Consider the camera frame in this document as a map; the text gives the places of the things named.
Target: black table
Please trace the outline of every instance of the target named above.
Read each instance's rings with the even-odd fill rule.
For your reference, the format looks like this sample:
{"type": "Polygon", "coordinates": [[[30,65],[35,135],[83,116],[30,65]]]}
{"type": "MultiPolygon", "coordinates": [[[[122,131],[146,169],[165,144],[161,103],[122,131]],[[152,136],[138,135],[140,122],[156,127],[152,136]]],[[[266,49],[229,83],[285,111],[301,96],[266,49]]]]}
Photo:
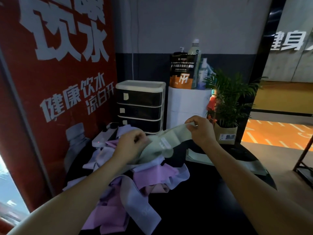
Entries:
{"type": "MultiPolygon", "coordinates": [[[[183,160],[188,148],[203,153],[192,140],[188,140],[174,148],[174,155],[183,160]]],[[[223,145],[223,148],[237,160],[257,160],[240,144],[223,145]]],[[[73,162],[67,181],[92,173],[92,170],[82,169],[82,166],[89,161],[94,150],[91,142],[84,147],[73,162]]],[[[185,163],[190,172],[187,181],[167,194],[149,195],[150,205],[162,218],[153,234],[257,234],[214,166],[188,161],[185,163]]],[[[269,174],[256,176],[276,189],[269,174]]],[[[98,235],[99,228],[80,232],[80,235],[87,234],[98,235]]],[[[143,232],[130,218],[126,231],[115,234],[143,232]]]]}

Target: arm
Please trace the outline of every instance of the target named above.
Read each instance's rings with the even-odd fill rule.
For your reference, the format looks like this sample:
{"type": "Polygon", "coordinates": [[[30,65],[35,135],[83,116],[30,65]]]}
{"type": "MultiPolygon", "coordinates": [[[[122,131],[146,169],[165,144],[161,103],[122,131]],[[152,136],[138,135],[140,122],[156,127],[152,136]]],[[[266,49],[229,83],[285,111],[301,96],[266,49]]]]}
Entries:
{"type": "Polygon", "coordinates": [[[217,143],[209,120],[193,116],[186,123],[260,235],[312,234],[313,215],[241,166],[217,143]]]}
{"type": "Polygon", "coordinates": [[[124,134],[110,160],[36,209],[8,235],[77,235],[113,177],[138,155],[147,141],[141,130],[124,134]]]}

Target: white bottle cap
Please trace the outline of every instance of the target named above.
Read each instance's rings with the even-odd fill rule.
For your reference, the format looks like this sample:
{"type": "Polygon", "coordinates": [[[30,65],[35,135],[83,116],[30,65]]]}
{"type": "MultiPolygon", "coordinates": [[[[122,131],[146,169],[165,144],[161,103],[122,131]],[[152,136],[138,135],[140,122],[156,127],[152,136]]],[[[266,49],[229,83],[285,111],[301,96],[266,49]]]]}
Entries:
{"type": "Polygon", "coordinates": [[[207,67],[207,58],[203,58],[201,68],[206,68],[206,67],[207,67]]]}

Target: brown paper plant pot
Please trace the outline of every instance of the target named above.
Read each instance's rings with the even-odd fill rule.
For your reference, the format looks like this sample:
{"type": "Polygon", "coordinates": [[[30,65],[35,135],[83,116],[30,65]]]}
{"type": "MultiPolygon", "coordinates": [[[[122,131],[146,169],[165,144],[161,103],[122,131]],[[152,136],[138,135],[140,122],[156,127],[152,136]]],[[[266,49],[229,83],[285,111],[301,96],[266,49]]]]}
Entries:
{"type": "Polygon", "coordinates": [[[216,141],[219,144],[235,144],[236,134],[238,127],[235,128],[222,128],[218,123],[214,124],[214,134],[216,141]]]}

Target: person's left hand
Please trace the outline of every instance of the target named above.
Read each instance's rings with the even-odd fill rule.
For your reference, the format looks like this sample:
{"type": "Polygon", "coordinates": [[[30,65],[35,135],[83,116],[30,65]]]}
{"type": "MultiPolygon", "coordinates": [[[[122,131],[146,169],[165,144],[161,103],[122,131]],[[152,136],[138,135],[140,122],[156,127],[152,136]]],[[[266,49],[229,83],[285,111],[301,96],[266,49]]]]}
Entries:
{"type": "Polygon", "coordinates": [[[123,163],[133,160],[149,144],[149,138],[141,129],[135,129],[123,134],[115,148],[113,158],[123,163]]]}

